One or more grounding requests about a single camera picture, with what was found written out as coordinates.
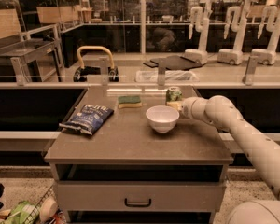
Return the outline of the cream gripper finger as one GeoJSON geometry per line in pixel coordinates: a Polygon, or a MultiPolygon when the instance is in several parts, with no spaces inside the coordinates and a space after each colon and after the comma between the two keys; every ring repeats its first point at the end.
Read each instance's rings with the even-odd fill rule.
{"type": "Polygon", "coordinates": [[[181,101],[171,101],[166,103],[167,106],[170,106],[171,108],[174,108],[177,111],[182,110],[182,102],[181,101]]]}

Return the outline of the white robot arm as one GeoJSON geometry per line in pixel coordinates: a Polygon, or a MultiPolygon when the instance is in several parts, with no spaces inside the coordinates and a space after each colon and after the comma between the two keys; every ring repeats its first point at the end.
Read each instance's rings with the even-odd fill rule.
{"type": "Polygon", "coordinates": [[[190,97],[169,102],[189,119],[196,119],[230,133],[275,199],[239,204],[228,215],[226,224],[280,224],[280,146],[249,124],[226,97],[190,97]]]}

